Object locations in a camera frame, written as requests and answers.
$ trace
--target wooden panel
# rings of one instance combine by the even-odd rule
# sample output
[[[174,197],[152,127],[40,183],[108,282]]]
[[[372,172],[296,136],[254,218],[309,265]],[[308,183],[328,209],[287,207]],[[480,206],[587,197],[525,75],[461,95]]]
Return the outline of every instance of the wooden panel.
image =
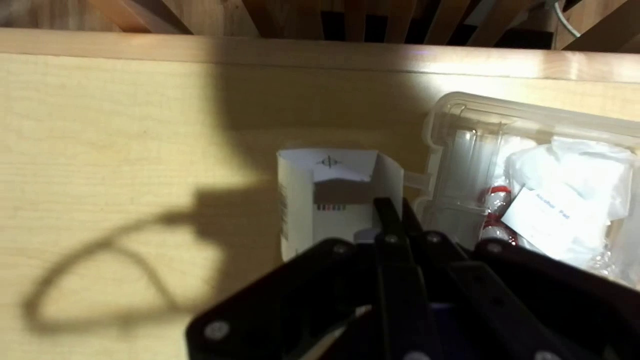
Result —
[[[640,82],[640,55],[535,51],[467,46],[352,46],[345,41],[244,40],[206,35],[136,35],[114,31],[0,30],[0,53],[109,57],[143,61],[213,61],[238,66],[410,71],[484,78],[553,78]]]
[[[323,37],[319,19],[319,0],[291,0],[296,12],[296,37],[319,40]]]
[[[623,2],[626,0],[582,0],[563,16],[578,31],[586,31]],[[553,47],[566,47],[570,41],[573,41],[573,35],[561,26],[556,26]]]
[[[637,61],[2,30],[2,353],[186,357],[186,321],[278,264],[278,148],[420,172],[424,115],[453,89],[640,119]]]
[[[416,12],[416,0],[394,0],[385,19],[385,41],[403,41]]]
[[[426,34],[426,44],[445,44],[456,26],[467,14],[470,0],[443,0],[437,5],[435,18]]]
[[[349,40],[349,41],[364,41],[365,3],[368,3],[368,0],[345,0],[343,2],[343,30],[345,30],[345,40]]]
[[[90,0],[123,31],[190,34],[162,0]]]
[[[2,0],[0,26],[9,27],[64,27],[64,30],[112,30],[86,0]]]
[[[640,51],[640,0],[626,0],[566,49]]]
[[[265,37],[281,35],[281,26],[276,21],[267,0],[244,0],[244,5],[261,35]]]
[[[470,37],[470,46],[493,46],[507,26],[522,16],[529,5],[529,0],[495,0],[492,12],[477,26]]]

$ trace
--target white paper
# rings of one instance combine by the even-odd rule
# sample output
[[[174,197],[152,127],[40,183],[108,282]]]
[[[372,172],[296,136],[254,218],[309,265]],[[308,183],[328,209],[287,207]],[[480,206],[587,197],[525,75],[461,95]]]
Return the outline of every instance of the white paper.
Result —
[[[278,182],[284,259],[323,238],[365,238],[378,225],[372,204],[378,195],[402,207],[403,169],[375,150],[280,150]]]

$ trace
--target clear plastic container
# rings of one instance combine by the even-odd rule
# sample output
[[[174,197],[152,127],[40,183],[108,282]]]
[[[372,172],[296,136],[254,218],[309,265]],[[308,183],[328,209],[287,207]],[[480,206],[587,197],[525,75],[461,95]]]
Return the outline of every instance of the clear plastic container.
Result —
[[[551,136],[598,140],[637,156],[640,122],[602,118],[542,106],[448,94],[426,118],[426,183],[416,199],[424,227],[445,231],[466,247],[477,242],[484,220],[481,191],[492,186],[506,138],[546,143]],[[630,214],[609,227],[616,277],[640,283],[640,172],[633,172]]]

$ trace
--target wooden edge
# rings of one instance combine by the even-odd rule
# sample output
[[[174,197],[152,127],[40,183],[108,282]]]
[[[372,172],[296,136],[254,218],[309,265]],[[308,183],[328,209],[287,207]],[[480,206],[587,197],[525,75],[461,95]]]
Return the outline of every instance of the wooden edge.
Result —
[[[640,82],[640,55],[122,31],[0,30],[0,53],[362,71]]]
[[[495,0],[489,14],[481,19],[470,46],[493,46],[507,26],[529,8],[529,0]]]
[[[385,19],[385,37],[384,41],[403,41],[408,26],[412,24],[416,12],[416,0],[394,0],[390,3],[390,14]]]
[[[343,2],[343,31],[345,31],[345,40],[349,40],[349,41],[364,41],[365,2],[368,0],[345,0]]]
[[[162,0],[90,0],[122,31],[191,34]]]
[[[623,2],[566,47],[596,51],[640,51],[640,0]]]
[[[448,0],[440,2],[435,18],[426,34],[426,44],[445,44],[457,24],[464,19],[464,14],[470,5],[470,0]]]

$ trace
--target wooden slat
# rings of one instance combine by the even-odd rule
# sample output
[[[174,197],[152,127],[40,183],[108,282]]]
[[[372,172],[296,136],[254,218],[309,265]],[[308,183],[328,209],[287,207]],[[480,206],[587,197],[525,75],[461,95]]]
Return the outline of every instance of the wooden slat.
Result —
[[[349,40],[349,41],[364,41],[365,2],[368,0],[345,0],[343,2],[343,27],[345,27],[345,40]]]
[[[319,19],[319,0],[291,0],[296,12],[296,37],[319,40],[323,37]]]
[[[497,0],[467,44],[493,46],[507,26],[528,8],[529,0]]]
[[[190,34],[162,0],[90,0],[122,31]]]
[[[244,0],[244,5],[261,35],[265,37],[281,35],[281,26],[278,26],[273,14],[270,12],[267,0]]]
[[[445,44],[456,26],[464,19],[470,0],[445,0],[440,2],[435,18],[426,34],[426,44]]]
[[[640,51],[640,0],[627,0],[566,49]]]
[[[385,41],[403,41],[416,12],[416,0],[394,0],[385,21]]]

